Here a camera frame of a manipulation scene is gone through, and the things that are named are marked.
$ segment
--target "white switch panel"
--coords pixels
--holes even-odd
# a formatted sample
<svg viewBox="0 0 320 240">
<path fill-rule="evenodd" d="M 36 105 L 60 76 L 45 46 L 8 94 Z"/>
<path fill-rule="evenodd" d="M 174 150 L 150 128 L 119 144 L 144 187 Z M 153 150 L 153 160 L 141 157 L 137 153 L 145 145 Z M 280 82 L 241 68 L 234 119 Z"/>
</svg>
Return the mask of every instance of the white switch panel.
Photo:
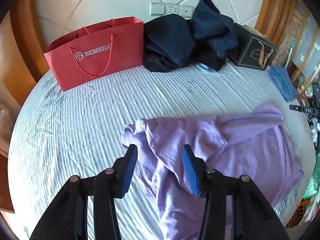
<svg viewBox="0 0 320 240">
<path fill-rule="evenodd" d="M 165 14 L 179 14 L 180 5 L 177 3 L 166 3 Z"/>
<path fill-rule="evenodd" d="M 159 16 L 165 13 L 165 3 L 164 2 L 152 2 L 150 3 L 150 15 Z"/>
<path fill-rule="evenodd" d="M 184 17 L 184 18 L 192 18 L 193 14 L 193 6 L 191 5 L 180 5 L 180 12 L 179 15 Z"/>
</svg>

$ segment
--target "bemega logo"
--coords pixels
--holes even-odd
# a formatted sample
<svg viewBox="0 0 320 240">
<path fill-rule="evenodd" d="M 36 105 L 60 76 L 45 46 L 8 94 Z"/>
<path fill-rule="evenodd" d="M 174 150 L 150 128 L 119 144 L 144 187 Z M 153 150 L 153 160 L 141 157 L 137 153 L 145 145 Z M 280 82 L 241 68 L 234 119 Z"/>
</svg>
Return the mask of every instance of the bemega logo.
<svg viewBox="0 0 320 240">
<path fill-rule="evenodd" d="M 102 51 L 105 51 L 108 49 L 110 49 L 110 45 L 105 45 L 102 47 L 98 47 L 96 49 L 86 51 L 84 54 L 82 52 L 76 52 L 75 55 L 76 55 L 77 60 L 82 60 L 85 56 L 88 57 L 92 54 L 96 54 L 96 53 L 99 53 L 99 52 L 102 52 Z"/>
</svg>

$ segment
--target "white and gray striped fabric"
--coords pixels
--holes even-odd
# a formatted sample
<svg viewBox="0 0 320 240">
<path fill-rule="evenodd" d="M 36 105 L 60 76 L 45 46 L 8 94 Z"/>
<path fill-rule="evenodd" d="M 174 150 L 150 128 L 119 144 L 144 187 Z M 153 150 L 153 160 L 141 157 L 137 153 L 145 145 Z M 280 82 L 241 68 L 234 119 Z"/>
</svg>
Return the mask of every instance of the white and gray striped fabric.
<svg viewBox="0 0 320 240">
<path fill-rule="evenodd" d="M 170 73 L 137 67 L 67 92 L 49 71 L 22 107 L 11 139 L 8 175 L 15 212 L 30 235 L 70 176 L 94 176 L 124 155 L 121 132 L 136 119 L 248 113 L 268 99 L 283 111 L 284 130 L 305 175 L 276 208 L 286 224 L 315 165 L 310 129 L 302 113 L 289 110 L 289 103 L 265 71 L 229 63 L 219 72 L 209 73 L 195 66 Z M 123 239 L 163 238 L 155 206 L 135 178 L 129 193 L 116 201 L 116 209 Z M 94 239 L 92 199 L 88 203 L 88 234 Z"/>
</svg>

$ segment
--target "green cloth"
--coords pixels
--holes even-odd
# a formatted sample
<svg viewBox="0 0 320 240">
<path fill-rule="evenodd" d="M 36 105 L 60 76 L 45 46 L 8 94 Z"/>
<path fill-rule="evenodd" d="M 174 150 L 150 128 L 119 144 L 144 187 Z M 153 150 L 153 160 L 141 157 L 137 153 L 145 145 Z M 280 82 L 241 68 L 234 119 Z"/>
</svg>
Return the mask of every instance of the green cloth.
<svg viewBox="0 0 320 240">
<path fill-rule="evenodd" d="M 306 192 L 303 195 L 303 199 L 311 198 L 315 191 L 318 191 L 320 186 L 320 154 L 316 156 L 316 166 L 313 170 L 309 185 Z"/>
</svg>

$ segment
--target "shopping bag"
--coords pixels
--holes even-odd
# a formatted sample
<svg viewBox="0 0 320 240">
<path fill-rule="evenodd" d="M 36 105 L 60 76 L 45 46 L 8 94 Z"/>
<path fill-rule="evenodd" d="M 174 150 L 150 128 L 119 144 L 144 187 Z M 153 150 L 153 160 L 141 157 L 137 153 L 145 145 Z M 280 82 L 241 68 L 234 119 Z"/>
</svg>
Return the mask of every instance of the shopping bag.
<svg viewBox="0 0 320 240">
<path fill-rule="evenodd" d="M 44 56 L 63 91 L 141 66 L 143 22 L 125 17 L 82 27 L 52 42 Z"/>
</svg>

